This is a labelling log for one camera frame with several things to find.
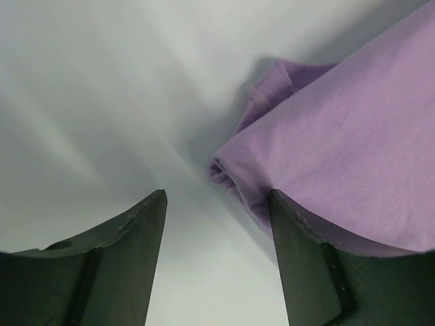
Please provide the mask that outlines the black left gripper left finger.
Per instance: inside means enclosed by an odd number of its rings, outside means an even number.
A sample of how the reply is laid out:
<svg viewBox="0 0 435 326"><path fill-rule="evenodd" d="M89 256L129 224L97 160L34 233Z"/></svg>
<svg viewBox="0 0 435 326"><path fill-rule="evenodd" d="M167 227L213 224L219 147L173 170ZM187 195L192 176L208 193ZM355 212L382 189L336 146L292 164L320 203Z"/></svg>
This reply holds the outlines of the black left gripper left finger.
<svg viewBox="0 0 435 326"><path fill-rule="evenodd" d="M167 212L152 192L81 234L1 254L2 325L144 325Z"/></svg>

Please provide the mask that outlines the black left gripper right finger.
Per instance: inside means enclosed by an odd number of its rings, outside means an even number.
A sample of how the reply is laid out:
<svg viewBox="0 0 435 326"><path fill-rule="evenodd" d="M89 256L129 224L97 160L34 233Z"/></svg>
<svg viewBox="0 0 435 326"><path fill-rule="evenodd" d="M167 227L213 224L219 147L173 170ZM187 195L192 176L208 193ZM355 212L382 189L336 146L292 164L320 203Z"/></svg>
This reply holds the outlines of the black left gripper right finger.
<svg viewBox="0 0 435 326"><path fill-rule="evenodd" d="M269 212L289 324L434 324L433 252L358 236L278 189Z"/></svg>

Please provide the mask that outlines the purple t shirt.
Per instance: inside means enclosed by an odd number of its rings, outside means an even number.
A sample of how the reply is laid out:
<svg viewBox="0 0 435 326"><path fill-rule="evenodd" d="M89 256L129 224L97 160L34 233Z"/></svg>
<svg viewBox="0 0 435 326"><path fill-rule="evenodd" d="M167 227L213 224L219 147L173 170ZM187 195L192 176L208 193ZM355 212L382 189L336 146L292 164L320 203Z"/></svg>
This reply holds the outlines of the purple t shirt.
<svg viewBox="0 0 435 326"><path fill-rule="evenodd" d="M278 189L359 236L434 248L434 2L335 65L277 60L211 180L269 229Z"/></svg>

